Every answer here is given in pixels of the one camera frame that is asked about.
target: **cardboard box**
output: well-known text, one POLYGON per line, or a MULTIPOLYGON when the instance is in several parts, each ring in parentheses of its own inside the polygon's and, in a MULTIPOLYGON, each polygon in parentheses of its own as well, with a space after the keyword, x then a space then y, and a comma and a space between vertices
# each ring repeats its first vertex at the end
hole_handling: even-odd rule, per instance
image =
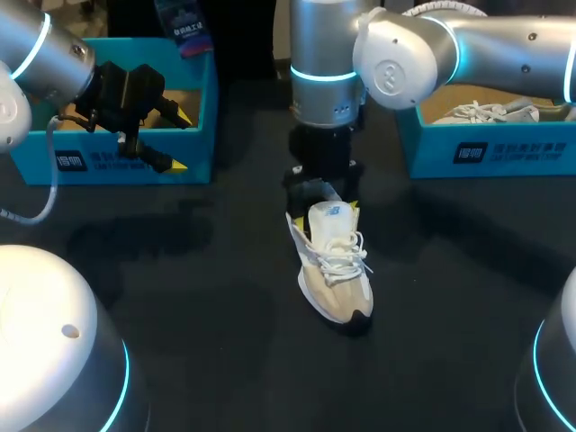
MULTIPOLYGON (((575 175, 574 122, 432 124, 461 104, 507 104, 519 97, 471 85, 448 85, 420 107, 397 112, 410 177, 575 175)), ((549 100, 532 101, 553 105, 549 100)))
MULTIPOLYGON (((153 111, 140 129, 140 138, 188 167, 178 175, 157 174, 138 160, 118 155, 118 135, 106 130, 88 133, 66 121, 54 133, 59 182, 62 185, 207 184, 212 178, 212 154, 218 110, 218 84, 211 51, 182 59, 165 39, 86 40, 99 63, 112 61, 132 70, 148 64, 166 79, 166 97, 182 104, 195 126, 174 128, 153 111)), ((66 108, 73 112, 73 107, 66 108)), ((28 139, 11 152, 28 185, 50 184, 46 126, 56 112, 45 103, 32 104, 33 125, 28 139)))

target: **sneaker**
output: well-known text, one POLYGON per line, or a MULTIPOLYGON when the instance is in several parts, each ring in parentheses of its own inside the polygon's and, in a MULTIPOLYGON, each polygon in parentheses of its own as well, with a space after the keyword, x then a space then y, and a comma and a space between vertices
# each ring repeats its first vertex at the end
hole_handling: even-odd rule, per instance
POLYGON ((522 98, 505 105, 499 103, 479 105, 477 101, 467 105, 460 105, 448 112, 442 119, 435 121, 434 124, 534 123, 539 120, 540 112, 538 108, 532 105, 528 99, 522 98))
POLYGON ((324 317, 351 329, 367 327, 374 299, 365 265, 364 238, 356 230, 359 209, 341 201, 319 202, 308 212, 310 238, 304 218, 286 219, 302 262, 298 285, 324 317))
POLYGON ((565 103, 556 106, 538 105, 522 97, 504 105, 491 103, 479 105, 477 101, 460 105, 434 124, 494 123, 494 122, 573 122, 576 108, 565 103))

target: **shoe tongue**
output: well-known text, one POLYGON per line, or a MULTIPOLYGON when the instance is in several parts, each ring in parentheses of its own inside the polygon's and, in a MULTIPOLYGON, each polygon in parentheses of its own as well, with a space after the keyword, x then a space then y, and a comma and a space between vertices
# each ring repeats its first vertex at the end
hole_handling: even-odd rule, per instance
POLYGON ((527 106, 515 112, 506 114, 507 122, 532 123, 540 121, 540 112, 533 106, 527 106))
POLYGON ((522 108, 526 108, 527 106, 532 105, 532 101, 527 97, 521 97, 516 101, 512 101, 510 103, 506 103, 502 105, 502 108, 506 110, 507 113, 513 113, 514 111, 519 111, 522 108))
POLYGON ((348 238, 355 230, 356 214, 347 202, 326 201, 314 204, 308 210, 310 241, 318 250, 335 238, 348 238))

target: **black table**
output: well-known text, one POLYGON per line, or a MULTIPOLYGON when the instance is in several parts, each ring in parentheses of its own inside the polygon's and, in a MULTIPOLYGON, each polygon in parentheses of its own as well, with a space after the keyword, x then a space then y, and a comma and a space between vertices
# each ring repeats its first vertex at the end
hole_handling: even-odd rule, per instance
MULTIPOLYGON (((39 227, 0 223, 3 243, 64 257, 110 307, 153 431, 497 430, 574 267, 576 178, 410 181, 393 117, 371 106, 355 157, 375 314, 343 337, 296 283, 284 90, 232 89, 212 185, 62 188, 39 227)), ((0 203, 34 214, 47 191, 0 162, 0 203)))

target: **box logo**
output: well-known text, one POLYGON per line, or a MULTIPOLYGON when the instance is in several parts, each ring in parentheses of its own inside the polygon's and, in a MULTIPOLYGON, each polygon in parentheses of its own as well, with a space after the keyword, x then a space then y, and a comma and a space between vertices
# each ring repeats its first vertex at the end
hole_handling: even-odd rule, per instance
POLYGON ((77 150, 56 150, 56 163, 58 171, 87 171, 88 167, 82 157, 82 153, 77 150))
POLYGON ((455 164, 480 164, 484 159, 487 142, 461 142, 454 155, 455 164))

